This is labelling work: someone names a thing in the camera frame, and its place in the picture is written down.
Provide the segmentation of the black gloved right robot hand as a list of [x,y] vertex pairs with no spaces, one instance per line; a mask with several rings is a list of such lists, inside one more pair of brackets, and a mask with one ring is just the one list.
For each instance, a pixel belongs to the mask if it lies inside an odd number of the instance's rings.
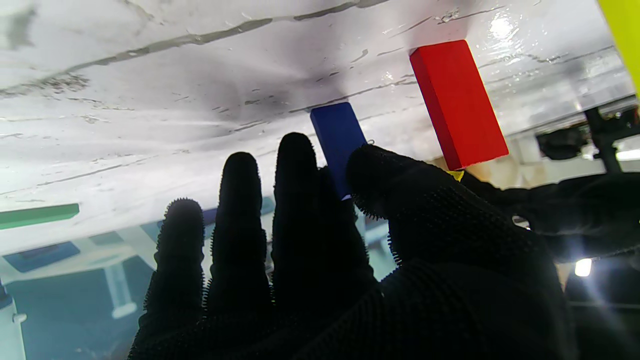
[[204,282],[198,202],[167,207],[130,360],[577,360],[550,252],[445,171],[366,144],[335,194],[310,139],[275,168],[272,278],[258,163],[222,170]]

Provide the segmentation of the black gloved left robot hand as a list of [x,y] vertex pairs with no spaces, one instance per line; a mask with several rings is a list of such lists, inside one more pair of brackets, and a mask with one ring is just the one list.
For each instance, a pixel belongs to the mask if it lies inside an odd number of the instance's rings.
[[500,189],[470,173],[461,182],[508,220],[528,221],[558,263],[614,256],[639,247],[637,172],[567,178],[531,188]]

